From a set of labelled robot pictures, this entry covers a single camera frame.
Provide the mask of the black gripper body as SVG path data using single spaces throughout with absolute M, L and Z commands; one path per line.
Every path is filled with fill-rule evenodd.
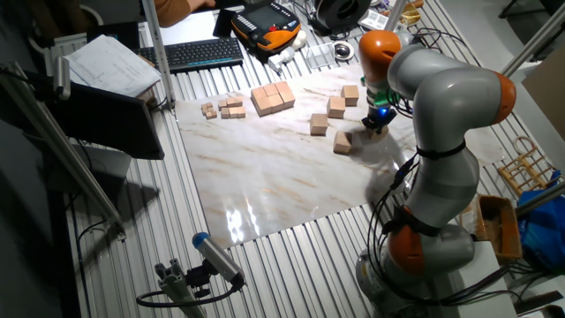
M 397 112 L 389 106 L 379 108 L 370 107 L 368 112 L 368 120 L 370 128 L 383 128 L 388 125 L 396 117 Z

